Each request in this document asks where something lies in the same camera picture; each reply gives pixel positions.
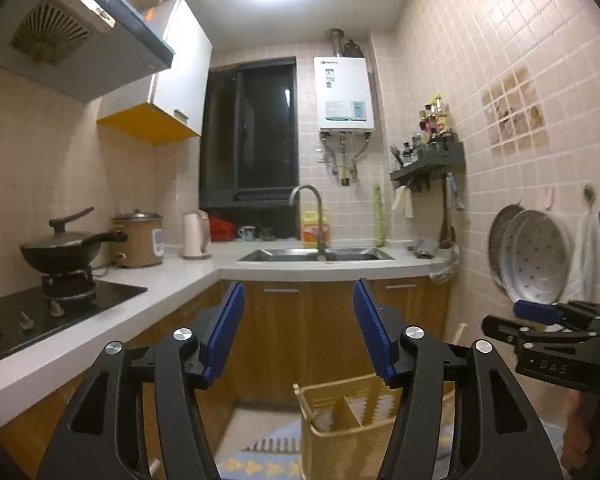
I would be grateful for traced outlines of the wooden kitchen cabinets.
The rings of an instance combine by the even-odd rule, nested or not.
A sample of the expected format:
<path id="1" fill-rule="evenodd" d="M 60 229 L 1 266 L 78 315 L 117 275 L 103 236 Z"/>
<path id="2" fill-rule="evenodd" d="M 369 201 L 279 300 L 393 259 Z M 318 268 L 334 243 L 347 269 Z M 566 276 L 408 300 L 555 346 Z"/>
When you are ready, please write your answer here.
<path id="1" fill-rule="evenodd" d="M 229 281 L 218 281 L 126 345 L 148 346 L 169 328 L 193 321 L 202 308 L 218 304 Z M 442 337 L 451 285 L 429 278 L 371 280 L 383 304 Z M 266 436 L 288 419 L 268 414 L 247 417 L 247 408 L 299 411 L 293 384 L 314 385 L 373 371 L 352 310 L 353 282 L 245 282 L 246 306 L 223 376 L 209 391 L 196 393 L 212 452 L 220 458 L 239 445 Z M 66 404 L 78 388 L 79 374 L 0 429 L 0 442 L 20 468 L 35 478 L 46 445 Z"/>

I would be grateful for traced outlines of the grey hanging towel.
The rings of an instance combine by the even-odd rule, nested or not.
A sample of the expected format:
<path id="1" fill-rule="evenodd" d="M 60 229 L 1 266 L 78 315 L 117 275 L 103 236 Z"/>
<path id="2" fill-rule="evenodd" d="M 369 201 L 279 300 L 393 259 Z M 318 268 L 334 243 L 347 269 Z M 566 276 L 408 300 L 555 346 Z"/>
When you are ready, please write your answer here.
<path id="1" fill-rule="evenodd" d="M 600 304 L 600 215 L 586 212 L 579 221 L 562 300 Z"/>

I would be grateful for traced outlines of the perforated metal steamer tray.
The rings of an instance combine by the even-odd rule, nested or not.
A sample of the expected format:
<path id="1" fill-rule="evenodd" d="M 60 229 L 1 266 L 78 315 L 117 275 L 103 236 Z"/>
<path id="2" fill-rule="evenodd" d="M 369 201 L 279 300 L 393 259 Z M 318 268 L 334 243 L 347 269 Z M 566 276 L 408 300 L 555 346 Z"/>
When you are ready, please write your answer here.
<path id="1" fill-rule="evenodd" d="M 571 244 L 564 227 L 543 211 L 524 209 L 506 226 L 501 280 L 513 302 L 554 304 L 566 286 Z"/>

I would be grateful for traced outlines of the white countertop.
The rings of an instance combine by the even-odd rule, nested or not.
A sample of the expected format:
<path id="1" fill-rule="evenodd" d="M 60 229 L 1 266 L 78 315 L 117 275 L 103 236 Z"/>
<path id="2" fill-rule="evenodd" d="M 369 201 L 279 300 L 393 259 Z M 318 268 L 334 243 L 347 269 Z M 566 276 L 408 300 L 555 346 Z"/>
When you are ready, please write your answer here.
<path id="1" fill-rule="evenodd" d="M 257 282 L 343 282 L 357 278 L 419 278 L 442 269 L 446 258 L 416 258 L 402 247 L 385 250 L 380 261 L 247 262 L 245 255 L 285 244 L 224 244 L 209 260 L 171 256 L 160 266 L 114 270 L 111 283 L 147 290 L 117 307 L 73 325 L 0 361 L 0 428 L 91 366 L 109 341 L 128 341 L 219 280 Z"/>

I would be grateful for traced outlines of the brown rice cooker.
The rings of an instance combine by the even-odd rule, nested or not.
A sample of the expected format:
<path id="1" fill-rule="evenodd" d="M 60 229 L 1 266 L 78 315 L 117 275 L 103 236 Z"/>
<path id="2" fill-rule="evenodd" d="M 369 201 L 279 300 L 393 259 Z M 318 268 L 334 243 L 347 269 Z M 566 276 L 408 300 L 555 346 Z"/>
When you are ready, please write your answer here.
<path id="1" fill-rule="evenodd" d="M 128 236 L 125 242 L 112 244 L 114 264 L 128 269 L 161 264 L 164 257 L 162 220 L 160 214 L 139 210 L 112 218 L 111 226 Z"/>

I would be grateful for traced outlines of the black wok with lid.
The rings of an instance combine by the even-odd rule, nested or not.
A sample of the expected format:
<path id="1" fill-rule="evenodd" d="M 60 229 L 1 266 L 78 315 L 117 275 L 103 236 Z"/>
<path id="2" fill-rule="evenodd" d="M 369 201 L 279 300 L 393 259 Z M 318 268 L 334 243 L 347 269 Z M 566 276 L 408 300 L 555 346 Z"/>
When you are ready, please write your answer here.
<path id="1" fill-rule="evenodd" d="M 50 220 L 48 225 L 54 230 L 52 235 L 19 246 L 23 259 L 42 274 L 67 274 L 87 270 L 102 244 L 128 240 L 128 234 L 120 230 L 97 234 L 67 230 L 70 222 L 87 216 L 93 210 L 94 207 L 88 207 L 76 214 Z"/>

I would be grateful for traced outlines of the pink electric kettle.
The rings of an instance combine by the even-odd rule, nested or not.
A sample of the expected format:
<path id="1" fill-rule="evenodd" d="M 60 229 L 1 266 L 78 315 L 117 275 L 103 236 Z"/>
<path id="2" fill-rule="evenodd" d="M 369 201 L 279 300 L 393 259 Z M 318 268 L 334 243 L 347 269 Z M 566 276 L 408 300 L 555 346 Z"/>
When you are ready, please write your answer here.
<path id="1" fill-rule="evenodd" d="M 208 214 L 202 210 L 184 214 L 181 257 L 185 260 L 210 259 L 210 242 L 211 230 Z"/>

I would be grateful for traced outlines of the red basket on sill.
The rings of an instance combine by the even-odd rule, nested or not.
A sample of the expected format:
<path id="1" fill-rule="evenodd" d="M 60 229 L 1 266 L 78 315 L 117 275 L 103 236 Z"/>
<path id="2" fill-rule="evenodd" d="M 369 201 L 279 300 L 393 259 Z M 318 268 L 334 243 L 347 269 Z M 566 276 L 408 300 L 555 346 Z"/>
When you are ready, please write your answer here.
<path id="1" fill-rule="evenodd" d="M 211 240 L 213 243 L 232 242 L 237 235 L 237 226 L 213 216 L 209 217 Z"/>

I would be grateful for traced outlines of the green hanging brush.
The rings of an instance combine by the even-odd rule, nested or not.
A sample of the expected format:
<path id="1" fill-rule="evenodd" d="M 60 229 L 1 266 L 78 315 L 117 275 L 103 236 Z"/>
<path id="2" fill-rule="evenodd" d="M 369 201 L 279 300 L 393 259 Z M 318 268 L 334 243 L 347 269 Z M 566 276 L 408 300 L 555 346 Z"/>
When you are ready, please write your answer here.
<path id="1" fill-rule="evenodd" d="M 386 226 L 384 218 L 384 202 L 382 201 L 381 186 L 376 183 L 373 187 L 373 215 L 374 215 L 374 246 L 386 246 Z"/>

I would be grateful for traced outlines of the stainless steel sink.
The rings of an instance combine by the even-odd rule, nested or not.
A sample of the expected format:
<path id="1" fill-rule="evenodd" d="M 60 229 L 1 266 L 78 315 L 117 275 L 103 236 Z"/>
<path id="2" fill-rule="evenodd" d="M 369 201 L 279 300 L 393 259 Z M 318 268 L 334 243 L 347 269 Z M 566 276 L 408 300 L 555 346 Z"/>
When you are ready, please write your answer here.
<path id="1" fill-rule="evenodd" d="M 389 261 L 392 257 L 377 248 L 312 248 L 258 249 L 240 259 L 241 262 L 349 262 Z"/>

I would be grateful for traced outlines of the yellow detergent bottle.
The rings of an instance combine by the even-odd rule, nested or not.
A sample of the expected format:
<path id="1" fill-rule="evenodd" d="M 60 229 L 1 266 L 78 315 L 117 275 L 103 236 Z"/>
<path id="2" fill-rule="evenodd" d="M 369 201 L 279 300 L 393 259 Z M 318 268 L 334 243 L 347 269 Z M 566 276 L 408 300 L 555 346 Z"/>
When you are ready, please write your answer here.
<path id="1" fill-rule="evenodd" d="M 322 222 L 323 227 L 320 228 L 317 210 L 308 210 L 302 214 L 300 228 L 304 248 L 317 248 L 319 237 L 323 239 L 326 246 L 330 245 L 330 223 L 326 214 L 322 214 Z"/>

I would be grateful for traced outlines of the dark window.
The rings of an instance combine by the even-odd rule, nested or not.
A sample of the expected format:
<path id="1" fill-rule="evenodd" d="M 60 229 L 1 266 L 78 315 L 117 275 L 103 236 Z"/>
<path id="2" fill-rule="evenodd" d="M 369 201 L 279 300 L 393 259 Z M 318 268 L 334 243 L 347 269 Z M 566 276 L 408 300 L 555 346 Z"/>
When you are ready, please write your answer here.
<path id="1" fill-rule="evenodd" d="M 287 203 L 299 183 L 295 58 L 210 70 L 199 177 L 204 209 Z"/>

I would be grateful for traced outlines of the white gas water heater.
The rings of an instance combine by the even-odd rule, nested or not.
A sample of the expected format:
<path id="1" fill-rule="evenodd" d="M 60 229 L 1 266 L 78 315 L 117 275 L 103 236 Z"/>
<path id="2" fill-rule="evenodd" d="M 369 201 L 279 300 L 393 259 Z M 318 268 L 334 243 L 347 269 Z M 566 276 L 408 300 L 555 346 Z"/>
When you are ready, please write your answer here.
<path id="1" fill-rule="evenodd" d="M 375 117 L 365 58 L 314 58 L 317 125 L 321 132 L 373 132 Z"/>

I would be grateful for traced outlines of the range hood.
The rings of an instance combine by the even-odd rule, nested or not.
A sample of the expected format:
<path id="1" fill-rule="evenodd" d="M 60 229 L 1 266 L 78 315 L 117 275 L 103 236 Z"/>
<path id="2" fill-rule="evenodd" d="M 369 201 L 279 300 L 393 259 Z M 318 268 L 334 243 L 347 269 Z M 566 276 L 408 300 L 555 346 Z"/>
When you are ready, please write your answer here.
<path id="1" fill-rule="evenodd" d="M 172 64 L 126 0 L 0 0 L 0 66 L 91 102 Z"/>

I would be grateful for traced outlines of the black wall spice shelf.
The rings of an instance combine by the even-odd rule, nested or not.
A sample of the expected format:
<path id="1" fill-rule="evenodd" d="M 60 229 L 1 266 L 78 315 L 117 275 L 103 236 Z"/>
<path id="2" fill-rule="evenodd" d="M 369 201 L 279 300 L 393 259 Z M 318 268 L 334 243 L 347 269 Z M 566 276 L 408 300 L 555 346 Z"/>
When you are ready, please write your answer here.
<path id="1" fill-rule="evenodd" d="M 435 180 L 453 168 L 465 166 L 465 150 L 462 142 L 453 142 L 443 150 L 426 150 L 416 162 L 393 171 L 390 180 L 394 188 L 406 186 L 412 192 L 429 191 Z"/>

